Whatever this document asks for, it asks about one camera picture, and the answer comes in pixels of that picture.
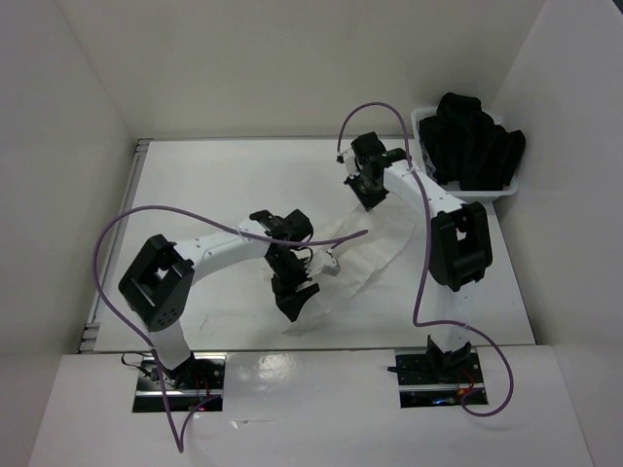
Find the white pleated skirt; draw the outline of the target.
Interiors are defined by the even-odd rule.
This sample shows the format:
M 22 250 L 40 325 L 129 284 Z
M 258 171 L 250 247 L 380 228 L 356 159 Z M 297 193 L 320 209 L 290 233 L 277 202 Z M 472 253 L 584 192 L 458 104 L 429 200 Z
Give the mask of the white pleated skirt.
M 363 292 L 375 283 L 386 267 L 407 245 L 416 230 L 416 214 L 407 204 L 391 197 L 367 212 L 354 208 L 332 235 L 342 237 L 366 230 L 362 237 L 338 246 L 323 246 L 331 251 L 341 271 L 335 276 L 313 277 L 320 291 L 304 305 L 298 320 L 284 332 L 302 336 L 333 329 L 361 313 Z

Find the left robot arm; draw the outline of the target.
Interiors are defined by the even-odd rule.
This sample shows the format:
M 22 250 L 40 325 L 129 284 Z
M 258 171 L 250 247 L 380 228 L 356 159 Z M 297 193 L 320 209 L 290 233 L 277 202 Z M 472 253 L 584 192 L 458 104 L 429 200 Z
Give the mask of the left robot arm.
M 296 209 L 285 217 L 268 210 L 252 213 L 232 233 L 218 232 L 174 242 L 157 234 L 146 240 L 118 289 L 140 318 L 161 365 L 159 377 L 175 389 L 206 377 L 190 350 L 180 318 L 191 287 L 221 269 L 263 259 L 273 271 L 276 307 L 294 322 L 320 291 L 307 259 L 297 256 L 313 233 L 310 219 Z

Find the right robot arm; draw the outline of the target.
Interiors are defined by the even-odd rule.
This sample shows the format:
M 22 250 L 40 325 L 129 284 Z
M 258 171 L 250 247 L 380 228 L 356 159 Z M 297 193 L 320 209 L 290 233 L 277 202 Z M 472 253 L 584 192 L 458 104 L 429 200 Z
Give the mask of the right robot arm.
M 438 382 L 452 380 L 468 363 L 472 345 L 466 319 L 473 285 L 493 263 L 486 208 L 447 193 L 414 162 L 410 152 L 389 150 L 375 132 L 356 137 L 337 162 L 345 184 L 367 211 L 387 196 L 405 202 L 423 220 L 424 252 L 413 323 L 428 329 L 426 370 Z

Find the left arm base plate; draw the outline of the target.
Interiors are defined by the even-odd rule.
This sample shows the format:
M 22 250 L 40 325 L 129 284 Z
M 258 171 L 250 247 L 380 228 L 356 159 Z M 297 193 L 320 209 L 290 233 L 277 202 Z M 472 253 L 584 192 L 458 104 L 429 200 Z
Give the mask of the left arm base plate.
M 132 411 L 134 413 L 164 413 L 165 403 L 162 389 L 165 389 L 172 413 L 187 413 L 193 409 L 200 412 L 221 412 L 224 399 L 226 358 L 224 356 L 196 355 L 194 368 L 190 373 L 172 377 L 163 370 L 161 383 L 157 365 L 152 356 L 139 353 L 137 363 L 122 363 L 138 371 Z

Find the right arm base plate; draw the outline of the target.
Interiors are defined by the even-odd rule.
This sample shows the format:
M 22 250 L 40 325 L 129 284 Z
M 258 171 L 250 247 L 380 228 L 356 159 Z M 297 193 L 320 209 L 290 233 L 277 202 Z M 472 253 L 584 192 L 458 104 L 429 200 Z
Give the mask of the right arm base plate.
M 397 379 L 400 407 L 441 408 L 486 406 L 488 401 L 478 354 L 471 351 L 465 363 L 444 376 L 434 374 L 422 349 L 397 350 L 395 362 L 386 369 Z

